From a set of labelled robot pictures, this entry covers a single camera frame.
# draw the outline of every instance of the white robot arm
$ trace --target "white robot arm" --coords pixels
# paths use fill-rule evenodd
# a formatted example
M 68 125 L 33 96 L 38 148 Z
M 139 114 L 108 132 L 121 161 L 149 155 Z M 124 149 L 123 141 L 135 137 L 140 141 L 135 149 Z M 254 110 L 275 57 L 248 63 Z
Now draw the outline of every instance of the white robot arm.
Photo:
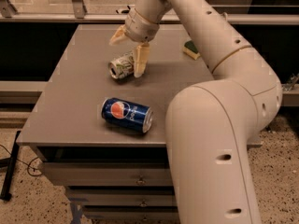
M 205 0 L 138 0 L 123 31 L 147 43 L 170 8 L 216 79 L 181 91 L 167 111 L 167 152 L 180 222 L 261 224 L 247 141 L 277 114 L 280 81 Z

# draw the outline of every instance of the blue can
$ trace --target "blue can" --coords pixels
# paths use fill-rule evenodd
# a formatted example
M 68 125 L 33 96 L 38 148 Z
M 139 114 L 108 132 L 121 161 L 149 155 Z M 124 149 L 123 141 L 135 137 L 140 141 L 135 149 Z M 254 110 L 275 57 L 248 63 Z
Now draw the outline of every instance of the blue can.
M 152 123 L 150 107 L 118 98 L 106 99 L 102 106 L 102 118 L 128 129 L 146 133 Z

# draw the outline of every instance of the table top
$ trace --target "table top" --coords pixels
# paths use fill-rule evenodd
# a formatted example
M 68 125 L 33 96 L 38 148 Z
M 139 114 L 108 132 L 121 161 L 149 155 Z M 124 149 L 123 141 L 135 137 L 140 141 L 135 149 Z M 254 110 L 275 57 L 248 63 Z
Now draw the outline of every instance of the table top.
M 17 140 L 34 147 L 163 147 L 165 114 L 173 97 L 192 84 L 213 79 L 201 58 L 182 52 L 190 40 L 181 25 L 166 24 L 150 42 L 145 74 L 113 79 L 107 64 L 132 50 L 126 41 L 110 46 L 119 25 L 83 24 L 74 33 L 50 81 Z M 145 134 L 107 123 L 101 117 L 106 98 L 150 106 L 153 122 Z

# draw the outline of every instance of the speckled floor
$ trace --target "speckled floor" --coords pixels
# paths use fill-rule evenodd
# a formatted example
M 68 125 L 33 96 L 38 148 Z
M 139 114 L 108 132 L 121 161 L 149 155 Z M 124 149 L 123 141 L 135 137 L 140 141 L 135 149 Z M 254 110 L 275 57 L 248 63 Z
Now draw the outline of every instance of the speckled floor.
M 263 224 L 299 223 L 299 108 L 282 108 L 270 124 L 270 131 L 260 136 L 263 146 L 249 150 L 250 167 L 259 200 Z M 26 121 L 28 112 L 0 112 L 0 144 L 12 149 L 16 131 Z M 31 161 L 36 154 L 21 147 L 19 159 Z M 8 157 L 0 147 L 0 157 Z M 0 170 L 0 185 L 5 169 Z M 17 162 L 10 189 L 12 199 L 0 201 L 0 223 L 71 223 L 73 215 L 64 188 L 54 187 L 44 176 L 27 174 L 26 165 Z M 104 221 L 78 218 L 75 223 L 141 224 L 143 221 Z M 178 224 L 154 221 L 150 224 Z

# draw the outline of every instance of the soda can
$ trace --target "soda can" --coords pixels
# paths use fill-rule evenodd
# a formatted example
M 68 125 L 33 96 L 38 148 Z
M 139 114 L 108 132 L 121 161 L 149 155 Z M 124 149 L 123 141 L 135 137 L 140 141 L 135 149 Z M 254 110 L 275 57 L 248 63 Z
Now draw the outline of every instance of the soda can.
M 146 133 L 152 123 L 152 110 L 150 107 L 109 98 L 103 102 L 102 118 L 125 128 Z
M 122 79 L 134 72 L 134 58 L 131 51 L 123 54 L 108 64 L 110 74 L 115 79 Z

